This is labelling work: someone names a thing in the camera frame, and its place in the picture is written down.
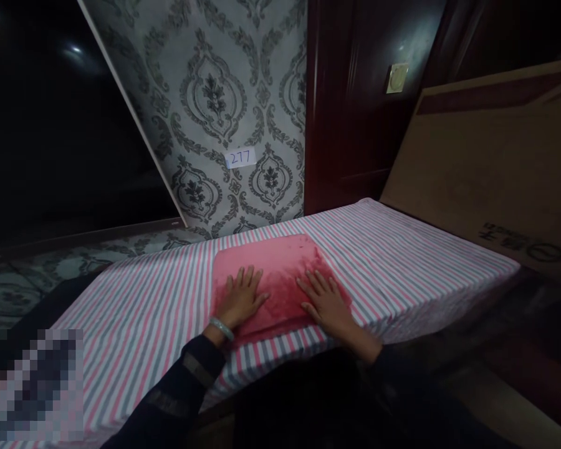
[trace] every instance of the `hand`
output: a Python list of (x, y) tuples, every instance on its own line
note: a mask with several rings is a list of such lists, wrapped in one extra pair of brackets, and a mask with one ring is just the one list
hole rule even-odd
[(268, 293), (264, 293), (256, 297), (257, 285), (262, 274), (263, 270), (259, 270), (254, 276), (254, 266), (250, 265), (247, 273), (241, 267), (235, 280), (232, 276), (227, 278), (226, 297), (216, 309), (214, 316), (229, 329), (233, 330), (243, 324), (270, 296)]
[(311, 286), (299, 278), (297, 285), (314, 305), (303, 302), (301, 306), (324, 332), (354, 351), (368, 365), (372, 365), (382, 351), (382, 342), (353, 320), (333, 278), (328, 278), (327, 281), (318, 271), (315, 276), (309, 271), (306, 275)]
[(333, 278), (324, 279), (316, 270), (315, 276), (309, 271), (305, 272), (311, 286), (297, 278), (297, 285), (312, 300), (313, 305), (303, 302), (301, 307), (308, 312), (314, 321), (331, 337), (340, 341), (347, 339), (359, 326), (353, 320), (351, 311), (345, 305)]

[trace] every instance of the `dark wooden door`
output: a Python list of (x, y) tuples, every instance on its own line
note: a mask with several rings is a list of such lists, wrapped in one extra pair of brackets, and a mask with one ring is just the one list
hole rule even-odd
[[(305, 214), (378, 199), (415, 107), (446, 0), (310, 0)], [(409, 64), (387, 94), (392, 64)]]

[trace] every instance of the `number label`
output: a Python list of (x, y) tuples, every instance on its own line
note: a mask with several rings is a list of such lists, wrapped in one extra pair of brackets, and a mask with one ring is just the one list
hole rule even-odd
[(242, 147), (224, 155), (227, 168), (239, 168), (254, 165), (257, 162), (255, 147)]

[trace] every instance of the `cardboard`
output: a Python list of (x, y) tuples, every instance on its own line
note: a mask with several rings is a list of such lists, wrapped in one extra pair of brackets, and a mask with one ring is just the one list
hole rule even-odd
[(561, 61), (424, 89), (380, 201), (561, 280)]

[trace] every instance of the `striped bed sheet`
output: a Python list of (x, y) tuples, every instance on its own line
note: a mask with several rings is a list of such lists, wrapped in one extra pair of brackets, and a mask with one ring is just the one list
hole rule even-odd
[[(99, 447), (205, 327), (212, 270), (224, 248), (309, 235), (350, 293), (355, 320), (387, 344), (436, 332), (511, 278), (517, 262), (370, 198), (240, 234), (121, 261), (104, 271), (52, 326), (83, 329), (84, 437)], [(248, 344), (206, 394), (203, 409), (283, 362), (334, 346), (317, 326)], [(0, 448), (51, 447), (0, 442)]]

